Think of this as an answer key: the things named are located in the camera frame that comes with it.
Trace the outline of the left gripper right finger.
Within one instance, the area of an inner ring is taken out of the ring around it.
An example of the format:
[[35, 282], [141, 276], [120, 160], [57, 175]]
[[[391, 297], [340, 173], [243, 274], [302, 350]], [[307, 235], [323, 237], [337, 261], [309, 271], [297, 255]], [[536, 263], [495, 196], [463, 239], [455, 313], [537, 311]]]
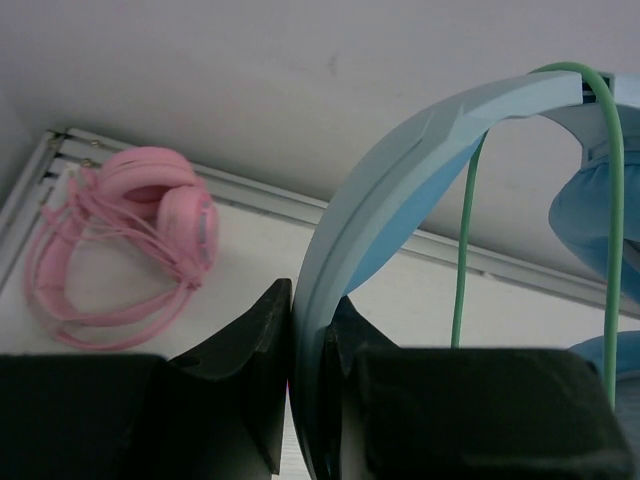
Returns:
[[635, 453], [588, 354], [403, 348], [342, 299], [324, 343], [331, 479], [631, 479]]

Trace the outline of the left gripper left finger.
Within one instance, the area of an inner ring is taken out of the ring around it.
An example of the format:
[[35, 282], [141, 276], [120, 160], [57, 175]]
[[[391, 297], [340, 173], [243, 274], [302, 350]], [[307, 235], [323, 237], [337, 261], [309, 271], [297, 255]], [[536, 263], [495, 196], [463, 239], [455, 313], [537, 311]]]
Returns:
[[269, 479], [280, 471], [292, 283], [183, 354], [5, 355], [5, 479]]

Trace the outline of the blue headphones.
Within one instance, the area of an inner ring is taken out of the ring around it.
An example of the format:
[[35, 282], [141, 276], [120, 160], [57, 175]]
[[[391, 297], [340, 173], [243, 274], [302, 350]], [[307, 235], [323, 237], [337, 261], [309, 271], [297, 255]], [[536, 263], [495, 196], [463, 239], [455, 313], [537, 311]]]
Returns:
[[319, 372], [339, 301], [407, 241], [486, 135], [512, 118], [544, 116], [582, 149], [580, 169], [554, 198], [549, 223], [607, 281], [604, 333], [575, 350], [597, 365], [608, 393], [639, 375], [639, 336], [617, 329], [621, 297], [639, 296], [639, 79], [564, 62], [449, 97], [409, 118], [357, 164], [307, 249], [293, 302], [292, 410], [310, 474], [328, 478], [321, 443]]

